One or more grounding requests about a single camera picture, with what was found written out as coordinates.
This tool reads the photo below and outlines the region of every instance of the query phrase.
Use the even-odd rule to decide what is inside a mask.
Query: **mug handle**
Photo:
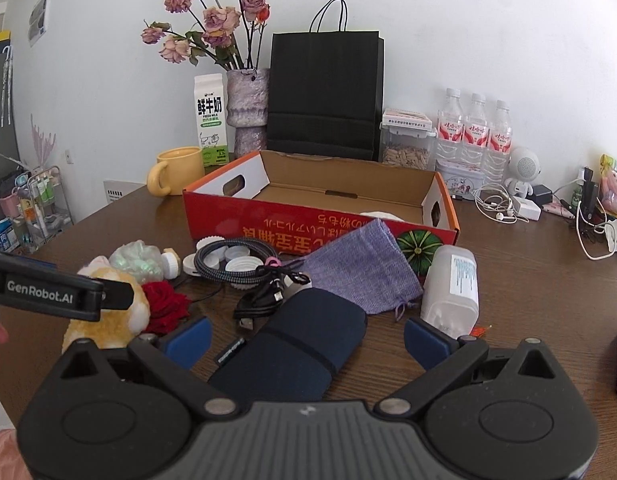
[[[148,186],[148,192],[154,196],[166,196],[170,194],[171,187],[166,186],[162,187],[159,184],[159,177],[162,174],[162,171],[166,169],[168,166],[168,162],[163,160],[162,162],[158,162],[154,165],[151,170],[148,172],[148,177],[146,179],[146,186]]]

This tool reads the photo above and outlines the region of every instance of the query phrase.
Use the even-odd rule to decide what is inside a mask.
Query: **yellow mug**
[[[181,195],[182,189],[204,176],[202,149],[175,148],[157,155],[157,164],[148,172],[148,192],[155,196]]]

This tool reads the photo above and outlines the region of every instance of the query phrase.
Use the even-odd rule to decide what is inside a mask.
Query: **bag handle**
[[[337,27],[338,32],[342,32],[341,23],[343,21],[344,28],[343,31],[346,32],[346,27],[348,26],[348,5],[346,5],[345,0],[330,0],[325,6],[323,6],[319,12],[313,18],[313,21],[310,22],[309,32],[313,32],[313,25],[315,25],[315,20],[319,17],[319,23],[317,23],[317,32],[319,32],[319,28],[322,26],[323,17],[325,17],[328,8],[333,5],[335,2],[339,2],[341,5],[341,9],[339,10],[339,25]]]

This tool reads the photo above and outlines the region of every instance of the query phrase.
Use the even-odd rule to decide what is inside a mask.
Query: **purple drawstring bag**
[[[358,304],[367,314],[398,312],[423,294],[387,225],[377,219],[303,258],[314,287]]]

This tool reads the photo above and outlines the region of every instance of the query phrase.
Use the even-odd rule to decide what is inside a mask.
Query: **white charger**
[[[512,206],[515,209],[515,213],[529,220],[539,220],[539,215],[542,212],[535,202],[518,196],[512,197]]]

